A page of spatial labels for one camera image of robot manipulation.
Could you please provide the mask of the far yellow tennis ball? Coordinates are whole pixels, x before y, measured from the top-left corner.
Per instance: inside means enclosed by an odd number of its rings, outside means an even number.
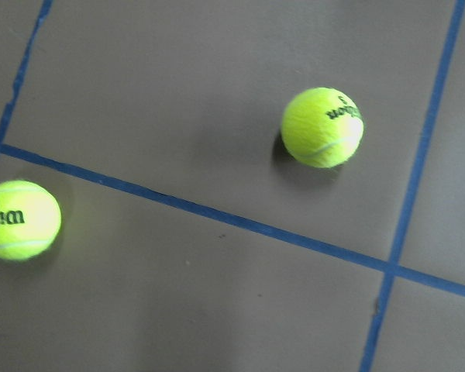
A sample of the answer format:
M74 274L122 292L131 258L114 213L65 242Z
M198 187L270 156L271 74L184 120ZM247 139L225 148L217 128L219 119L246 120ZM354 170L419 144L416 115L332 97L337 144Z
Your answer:
M55 197L30 181L0 184L0 259L25 261L48 250L61 226Z

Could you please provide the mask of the yellow Wilson tennis ball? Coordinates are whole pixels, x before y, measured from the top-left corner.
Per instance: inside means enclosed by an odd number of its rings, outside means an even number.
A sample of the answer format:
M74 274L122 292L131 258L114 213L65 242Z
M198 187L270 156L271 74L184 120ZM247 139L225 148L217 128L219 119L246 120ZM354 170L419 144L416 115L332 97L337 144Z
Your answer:
M328 169L350 159L360 145L364 120L354 101L335 88L310 88L286 106L281 138L298 162Z

